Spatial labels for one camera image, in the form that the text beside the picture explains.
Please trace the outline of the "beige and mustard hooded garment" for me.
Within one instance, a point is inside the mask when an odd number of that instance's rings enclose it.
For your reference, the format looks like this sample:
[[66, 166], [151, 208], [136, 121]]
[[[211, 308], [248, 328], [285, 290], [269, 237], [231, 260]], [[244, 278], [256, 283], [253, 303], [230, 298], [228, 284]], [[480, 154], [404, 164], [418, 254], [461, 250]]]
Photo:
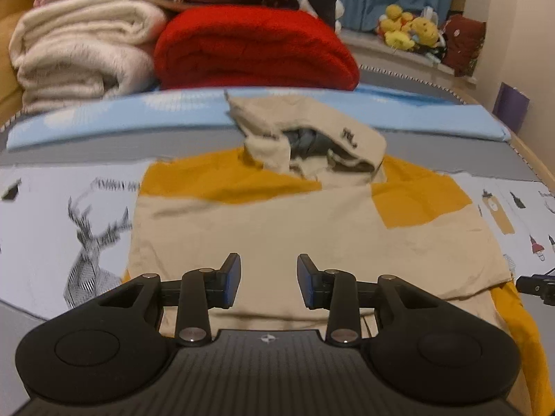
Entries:
[[220, 329], [320, 329], [296, 280], [305, 253], [322, 269], [361, 281], [396, 275], [453, 302], [518, 345], [509, 399], [549, 415], [554, 395], [538, 328], [485, 219], [458, 184], [390, 157], [386, 140], [303, 95], [227, 95], [241, 147], [152, 163], [136, 200], [125, 276], [179, 279], [242, 259], [238, 297], [217, 310]]

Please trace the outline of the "light blue folded sheet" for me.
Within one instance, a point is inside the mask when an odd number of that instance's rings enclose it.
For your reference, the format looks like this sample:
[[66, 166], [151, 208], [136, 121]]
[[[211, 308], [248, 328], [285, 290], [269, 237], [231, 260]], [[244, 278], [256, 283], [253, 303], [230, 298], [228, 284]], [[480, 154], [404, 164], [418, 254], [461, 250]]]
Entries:
[[[305, 96], [378, 130], [508, 141], [510, 131], [478, 104], [360, 85], [354, 91], [298, 87], [233, 87], [236, 97]], [[8, 130], [6, 148], [20, 149], [126, 131], [230, 126], [221, 88], [154, 91], [92, 102], [30, 118]]]

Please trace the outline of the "red folded blanket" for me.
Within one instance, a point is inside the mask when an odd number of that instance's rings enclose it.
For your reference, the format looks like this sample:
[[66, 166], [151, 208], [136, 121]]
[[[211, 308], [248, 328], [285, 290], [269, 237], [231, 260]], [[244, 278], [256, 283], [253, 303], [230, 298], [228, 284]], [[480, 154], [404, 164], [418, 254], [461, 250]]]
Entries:
[[335, 31], [301, 10], [247, 6], [188, 9], [153, 53], [164, 89], [292, 86], [354, 90], [358, 64]]

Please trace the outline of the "dark red cushion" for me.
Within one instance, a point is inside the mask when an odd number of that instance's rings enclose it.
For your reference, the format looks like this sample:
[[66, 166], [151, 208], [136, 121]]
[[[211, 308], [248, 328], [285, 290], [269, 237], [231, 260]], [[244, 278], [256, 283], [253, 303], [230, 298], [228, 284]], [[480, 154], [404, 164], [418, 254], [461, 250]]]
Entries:
[[484, 46], [486, 22], [452, 15], [443, 25], [446, 54], [442, 63], [451, 68], [454, 75], [472, 76], [481, 48]]

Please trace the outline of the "cream folded blanket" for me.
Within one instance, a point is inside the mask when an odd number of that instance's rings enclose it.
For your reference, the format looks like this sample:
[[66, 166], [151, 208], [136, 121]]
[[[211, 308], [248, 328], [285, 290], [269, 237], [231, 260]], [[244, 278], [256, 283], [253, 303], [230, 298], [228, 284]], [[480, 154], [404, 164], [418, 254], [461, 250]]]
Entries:
[[58, 0], [21, 16], [8, 55], [22, 109], [41, 114], [145, 91], [168, 17], [141, 0]]

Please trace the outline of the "small yellow plush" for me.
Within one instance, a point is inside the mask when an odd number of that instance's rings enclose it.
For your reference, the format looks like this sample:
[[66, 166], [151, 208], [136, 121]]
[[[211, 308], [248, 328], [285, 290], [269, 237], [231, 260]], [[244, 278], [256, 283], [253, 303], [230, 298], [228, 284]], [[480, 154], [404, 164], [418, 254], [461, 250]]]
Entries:
[[385, 13], [379, 17], [377, 35], [391, 49], [411, 51], [416, 45], [410, 35], [413, 20], [411, 12], [404, 11], [396, 4], [388, 5]]

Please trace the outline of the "yellow bear plush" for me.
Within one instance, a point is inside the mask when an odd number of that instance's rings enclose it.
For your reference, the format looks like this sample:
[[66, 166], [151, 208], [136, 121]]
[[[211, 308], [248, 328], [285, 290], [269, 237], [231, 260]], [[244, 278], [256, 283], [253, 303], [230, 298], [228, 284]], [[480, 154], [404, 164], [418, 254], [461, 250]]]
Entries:
[[439, 41], [439, 31], [433, 21], [424, 17], [417, 17], [410, 23], [409, 32], [416, 44], [425, 47], [435, 47]]

